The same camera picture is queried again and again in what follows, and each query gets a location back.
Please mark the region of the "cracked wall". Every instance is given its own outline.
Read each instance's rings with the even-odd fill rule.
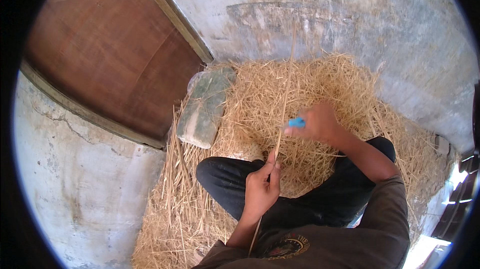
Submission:
[[[32,213],[72,268],[129,268],[164,152],[74,115],[19,73],[14,135]]]
[[[473,147],[476,47],[454,0],[174,0],[216,61],[348,53],[377,96],[459,151]]]

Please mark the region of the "blue handle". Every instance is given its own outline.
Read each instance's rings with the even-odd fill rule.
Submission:
[[[289,127],[296,127],[296,128],[305,127],[305,121],[299,116],[297,116],[295,119],[290,119],[288,121],[289,121],[288,123]]]

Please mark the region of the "wooden door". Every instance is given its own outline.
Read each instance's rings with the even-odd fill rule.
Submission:
[[[65,95],[154,139],[202,70],[153,0],[47,0],[25,56]]]

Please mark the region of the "hay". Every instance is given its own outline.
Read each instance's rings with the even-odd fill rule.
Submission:
[[[222,68],[221,64],[213,68]],[[421,230],[420,216],[446,180],[446,158],[438,158],[433,134],[399,117],[374,95],[375,76],[358,68],[351,56],[332,54],[293,64],[285,115],[318,102],[329,102],[339,123],[363,140],[381,135],[396,148],[409,204],[411,240]],[[177,143],[172,136],[160,182],[152,191],[139,233],[132,264],[135,268],[185,268],[198,263],[216,239],[224,242],[236,221],[199,185],[195,168],[202,159],[229,156],[255,141],[262,150],[276,145],[287,80],[287,62],[228,64],[237,71],[227,95],[217,139],[205,150]],[[178,114],[175,114],[172,134]],[[337,151],[321,143],[282,137],[281,195],[298,197],[315,188],[333,172]]]

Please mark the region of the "person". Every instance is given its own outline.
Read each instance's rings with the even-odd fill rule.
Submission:
[[[274,151],[266,163],[217,157],[200,162],[198,181],[238,224],[226,244],[218,240],[194,268],[403,266],[410,245],[407,202],[392,143],[358,139],[337,123],[328,104],[300,116],[305,127],[286,128],[286,135],[327,143],[346,157],[336,158],[333,175],[298,198],[279,197]],[[344,228],[366,204],[358,226]]]

